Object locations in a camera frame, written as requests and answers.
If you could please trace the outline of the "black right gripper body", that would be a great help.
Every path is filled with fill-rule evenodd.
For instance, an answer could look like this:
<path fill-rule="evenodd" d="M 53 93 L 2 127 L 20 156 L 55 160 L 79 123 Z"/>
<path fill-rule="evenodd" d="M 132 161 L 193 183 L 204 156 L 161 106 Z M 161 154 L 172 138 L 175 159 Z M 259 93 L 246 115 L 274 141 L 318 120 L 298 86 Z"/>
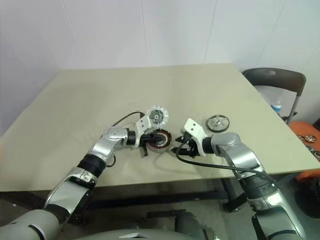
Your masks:
<path fill-rule="evenodd" d="M 182 143 L 184 145 L 187 145 L 185 149 L 188 149 L 188 155 L 191 158 L 195 158 L 197 156 L 200 156 L 198 151 L 197 143 L 194 139 L 192 139 L 192 136 L 190 134 L 183 135 L 185 143 Z"/>

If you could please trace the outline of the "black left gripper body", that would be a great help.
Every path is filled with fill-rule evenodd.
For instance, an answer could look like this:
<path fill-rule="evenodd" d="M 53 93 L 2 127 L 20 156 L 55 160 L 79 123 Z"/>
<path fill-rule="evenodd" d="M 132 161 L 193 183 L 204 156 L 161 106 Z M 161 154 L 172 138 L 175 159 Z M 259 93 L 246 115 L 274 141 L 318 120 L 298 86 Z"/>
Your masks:
<path fill-rule="evenodd" d="M 157 134 L 156 133 L 147 133 L 143 134 L 139 139 L 139 147 L 146 148 L 148 143 L 156 143 L 157 142 Z"/>

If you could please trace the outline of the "motor stator with copper windings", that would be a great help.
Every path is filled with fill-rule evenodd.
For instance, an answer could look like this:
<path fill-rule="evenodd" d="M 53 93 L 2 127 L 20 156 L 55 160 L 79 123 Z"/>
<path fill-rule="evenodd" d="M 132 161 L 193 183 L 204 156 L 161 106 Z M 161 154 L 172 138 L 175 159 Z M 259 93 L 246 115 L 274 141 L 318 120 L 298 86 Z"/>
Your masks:
<path fill-rule="evenodd" d="M 161 136 L 161 140 L 156 142 L 147 142 L 146 146 L 153 152 L 157 153 L 163 153 L 166 152 L 171 145 L 172 142 L 172 135 L 164 130 L 164 129 L 158 129 L 152 132 L 154 135 Z"/>

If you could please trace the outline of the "black flat bar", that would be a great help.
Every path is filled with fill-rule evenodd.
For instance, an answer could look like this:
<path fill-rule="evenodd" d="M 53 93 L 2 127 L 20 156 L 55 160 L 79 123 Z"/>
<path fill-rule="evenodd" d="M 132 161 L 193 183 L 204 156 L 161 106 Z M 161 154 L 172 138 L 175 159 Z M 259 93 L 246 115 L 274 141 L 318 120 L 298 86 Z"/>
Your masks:
<path fill-rule="evenodd" d="M 155 218 L 170 218 L 176 217 L 182 213 L 186 212 L 185 209 L 173 209 L 173 210 L 165 210 L 165 211 L 150 211 L 146 214 L 148 219 Z"/>

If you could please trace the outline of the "dark grey rounded housing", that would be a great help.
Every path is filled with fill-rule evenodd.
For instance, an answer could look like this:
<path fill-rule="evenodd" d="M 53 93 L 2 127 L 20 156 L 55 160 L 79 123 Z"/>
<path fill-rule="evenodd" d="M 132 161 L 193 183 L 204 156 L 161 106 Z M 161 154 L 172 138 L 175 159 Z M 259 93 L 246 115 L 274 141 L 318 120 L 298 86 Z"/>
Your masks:
<path fill-rule="evenodd" d="M 203 226 L 191 212 L 182 212 L 175 217 L 174 230 L 193 238 L 205 235 Z"/>

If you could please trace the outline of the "grey robot torso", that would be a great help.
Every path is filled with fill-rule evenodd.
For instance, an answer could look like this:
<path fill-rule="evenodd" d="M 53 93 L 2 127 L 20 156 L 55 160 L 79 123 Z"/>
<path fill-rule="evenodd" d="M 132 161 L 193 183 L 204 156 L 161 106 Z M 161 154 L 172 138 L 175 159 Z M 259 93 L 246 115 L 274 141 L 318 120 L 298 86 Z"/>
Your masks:
<path fill-rule="evenodd" d="M 74 240 L 207 240 L 207 238 L 200 224 L 178 224 L 174 231 L 155 228 L 117 229 Z"/>

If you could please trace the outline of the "black folding chair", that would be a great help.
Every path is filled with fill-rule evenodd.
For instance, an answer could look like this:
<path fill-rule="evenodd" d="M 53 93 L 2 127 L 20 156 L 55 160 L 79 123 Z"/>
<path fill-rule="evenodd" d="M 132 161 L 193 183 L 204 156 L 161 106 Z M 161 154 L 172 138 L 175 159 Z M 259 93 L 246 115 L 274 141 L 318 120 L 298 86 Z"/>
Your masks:
<path fill-rule="evenodd" d="M 296 115 L 296 108 L 306 84 L 306 76 L 300 72 L 272 67 L 251 68 L 242 74 L 253 86 L 275 87 L 296 93 L 289 116 L 281 117 L 287 125 L 290 125 L 293 116 Z"/>

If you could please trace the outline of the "black waste bin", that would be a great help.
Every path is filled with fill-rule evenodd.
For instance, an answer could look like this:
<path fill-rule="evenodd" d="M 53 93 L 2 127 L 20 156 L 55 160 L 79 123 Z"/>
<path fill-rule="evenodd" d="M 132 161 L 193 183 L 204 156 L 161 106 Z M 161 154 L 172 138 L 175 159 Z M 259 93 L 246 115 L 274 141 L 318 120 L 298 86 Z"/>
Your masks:
<path fill-rule="evenodd" d="M 297 181 L 294 197 L 307 216 L 320 219 L 320 177 Z"/>

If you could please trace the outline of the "black table frame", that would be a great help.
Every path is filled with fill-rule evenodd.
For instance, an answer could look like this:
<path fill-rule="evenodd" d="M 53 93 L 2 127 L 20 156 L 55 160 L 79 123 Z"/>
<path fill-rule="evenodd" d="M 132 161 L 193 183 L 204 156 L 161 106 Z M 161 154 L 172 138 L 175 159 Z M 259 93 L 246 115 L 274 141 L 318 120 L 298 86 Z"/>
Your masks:
<path fill-rule="evenodd" d="M 79 217 L 88 210 L 130 206 L 171 204 L 197 200 L 227 200 L 226 209 L 234 211 L 249 203 L 253 211 L 291 206 L 271 176 L 254 174 L 238 180 L 242 194 L 235 195 L 230 178 L 178 180 L 169 182 L 96 187 L 97 178 L 81 180 L 66 176 L 46 198 L 30 191 L 0 191 L 0 199 L 28 210 L 43 210 L 63 218 Z"/>

